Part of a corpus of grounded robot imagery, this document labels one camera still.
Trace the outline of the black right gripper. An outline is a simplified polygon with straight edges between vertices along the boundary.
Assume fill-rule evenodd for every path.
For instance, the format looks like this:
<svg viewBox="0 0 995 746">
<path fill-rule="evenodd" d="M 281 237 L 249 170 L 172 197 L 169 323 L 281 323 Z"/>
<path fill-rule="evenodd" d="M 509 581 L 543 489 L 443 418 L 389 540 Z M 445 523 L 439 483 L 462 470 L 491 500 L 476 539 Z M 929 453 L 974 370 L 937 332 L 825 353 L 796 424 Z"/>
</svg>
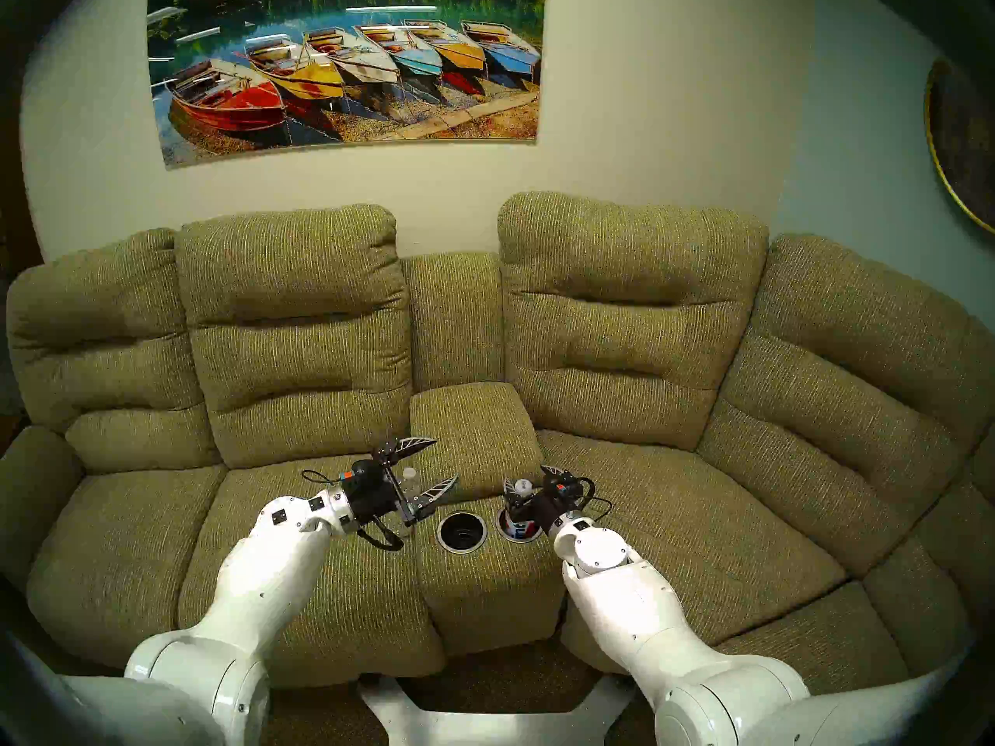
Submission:
<svg viewBox="0 0 995 746">
<path fill-rule="evenodd" d="M 505 506 L 510 508 L 510 522 L 532 525 L 549 531 L 565 514 L 581 512 L 595 497 L 595 483 L 586 476 L 576 476 L 553 465 L 540 465 L 543 480 L 531 487 L 528 495 L 517 491 L 517 482 L 503 480 Z"/>
</svg>

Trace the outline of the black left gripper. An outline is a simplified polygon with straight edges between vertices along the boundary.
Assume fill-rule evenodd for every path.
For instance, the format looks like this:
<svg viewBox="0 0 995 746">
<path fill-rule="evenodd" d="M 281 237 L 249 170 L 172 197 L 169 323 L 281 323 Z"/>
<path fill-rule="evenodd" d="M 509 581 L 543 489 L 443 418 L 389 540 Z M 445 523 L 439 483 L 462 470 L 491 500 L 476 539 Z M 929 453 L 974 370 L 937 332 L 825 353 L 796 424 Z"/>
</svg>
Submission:
<svg viewBox="0 0 995 746">
<path fill-rule="evenodd" d="M 356 530 L 375 519 L 397 511 L 405 528 L 432 516 L 442 499 L 457 486 L 459 476 L 450 476 L 407 499 L 392 469 L 401 460 L 437 444 L 432 437 L 390 439 L 373 450 L 373 458 L 362 458 L 342 472 L 342 492 L 348 501 Z"/>
</svg>

